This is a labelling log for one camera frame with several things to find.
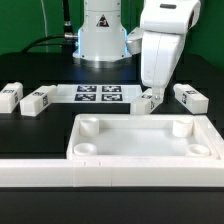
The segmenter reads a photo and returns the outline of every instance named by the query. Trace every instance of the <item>white tray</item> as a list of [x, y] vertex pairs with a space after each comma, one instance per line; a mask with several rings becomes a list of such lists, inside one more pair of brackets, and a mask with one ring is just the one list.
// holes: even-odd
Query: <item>white tray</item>
[[[181, 130], [179, 119], [190, 122]], [[224, 187], [223, 159], [224, 141], [206, 116], [83, 114], [67, 159], [1, 159], [0, 187]]]

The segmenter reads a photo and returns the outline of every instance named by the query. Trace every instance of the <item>white box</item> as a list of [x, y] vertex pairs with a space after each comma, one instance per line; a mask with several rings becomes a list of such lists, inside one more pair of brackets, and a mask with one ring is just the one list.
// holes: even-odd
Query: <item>white box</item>
[[23, 85], [19, 82], [9, 83], [0, 92], [0, 113], [12, 113], [23, 98]]
[[20, 101], [21, 114], [37, 116], [52, 103], [52, 98], [56, 95], [56, 92], [56, 86], [41, 86]]
[[190, 85], [174, 85], [175, 98], [192, 114], [205, 114], [209, 99]]

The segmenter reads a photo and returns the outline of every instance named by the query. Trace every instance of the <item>black label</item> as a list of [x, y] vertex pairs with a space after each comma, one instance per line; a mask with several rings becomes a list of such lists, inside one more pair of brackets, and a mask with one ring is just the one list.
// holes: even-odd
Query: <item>black label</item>
[[75, 101], [96, 101], [96, 94], [76, 94]]
[[47, 95], [43, 97], [43, 106], [47, 106], [48, 105], [48, 98]]
[[186, 94], [183, 94], [183, 96], [182, 96], [182, 102], [183, 102], [184, 104], [187, 103], [187, 95], [186, 95]]
[[77, 92], [96, 92], [97, 86], [78, 86]]
[[14, 95], [14, 96], [15, 96], [15, 103], [17, 103], [17, 102], [18, 102], [18, 100], [19, 100], [19, 99], [18, 99], [18, 94], [17, 94], [17, 92], [15, 93], [15, 95]]
[[14, 90], [6, 89], [6, 90], [3, 90], [3, 93], [14, 93]]
[[197, 94], [197, 92], [196, 91], [194, 91], [194, 90], [190, 90], [190, 91], [185, 91], [187, 94]]
[[123, 101], [122, 94], [102, 94], [102, 101]]
[[121, 86], [102, 86], [102, 92], [121, 92]]
[[33, 93], [33, 96], [42, 96], [42, 95], [44, 95], [44, 93], [41, 93], [41, 92], [35, 92], [35, 93]]
[[96, 26], [98, 26], [98, 27], [109, 27], [107, 19], [104, 15], [101, 16], [101, 18], [100, 18], [100, 20], [99, 20], [99, 22], [97, 23]]

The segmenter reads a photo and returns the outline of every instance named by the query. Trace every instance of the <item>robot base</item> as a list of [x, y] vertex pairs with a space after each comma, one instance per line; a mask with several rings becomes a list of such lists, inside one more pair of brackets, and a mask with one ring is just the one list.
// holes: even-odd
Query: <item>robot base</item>
[[73, 55], [74, 64], [79, 64], [91, 68], [115, 68], [121, 65], [131, 64], [131, 62], [131, 55], [124, 56], [123, 58], [114, 61], [86, 60], [84, 58], [77, 57], [77, 55], [76, 57], [74, 57]]

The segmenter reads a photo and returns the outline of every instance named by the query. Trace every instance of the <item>robot logo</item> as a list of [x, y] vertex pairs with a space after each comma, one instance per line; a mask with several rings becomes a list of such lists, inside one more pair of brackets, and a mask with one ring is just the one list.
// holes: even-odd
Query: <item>robot logo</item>
[[101, 16], [101, 18], [100, 18], [100, 20], [99, 20], [99, 22], [97, 23], [96, 26], [98, 26], [98, 27], [109, 27], [107, 19], [104, 15]]

